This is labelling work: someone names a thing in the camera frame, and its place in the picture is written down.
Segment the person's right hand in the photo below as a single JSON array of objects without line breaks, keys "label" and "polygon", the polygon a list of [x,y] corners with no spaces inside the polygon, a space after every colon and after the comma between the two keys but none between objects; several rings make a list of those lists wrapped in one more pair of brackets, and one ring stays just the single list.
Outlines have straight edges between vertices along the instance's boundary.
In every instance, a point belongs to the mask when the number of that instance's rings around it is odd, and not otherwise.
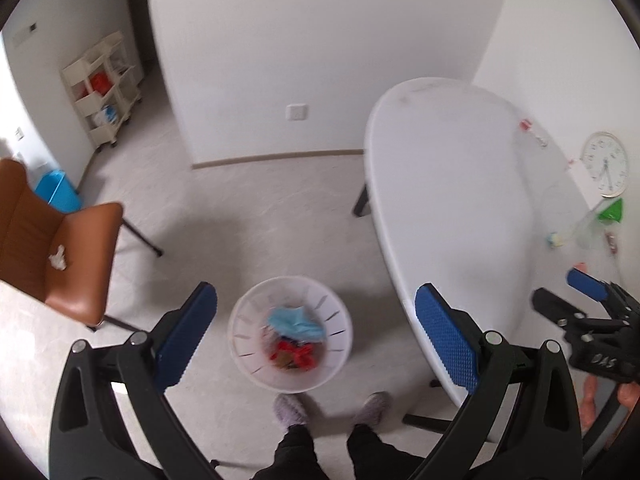
[{"label": "person's right hand", "polygon": [[582,452],[596,455],[639,449],[639,385],[614,385],[608,379],[589,375],[584,382],[579,417]]}]

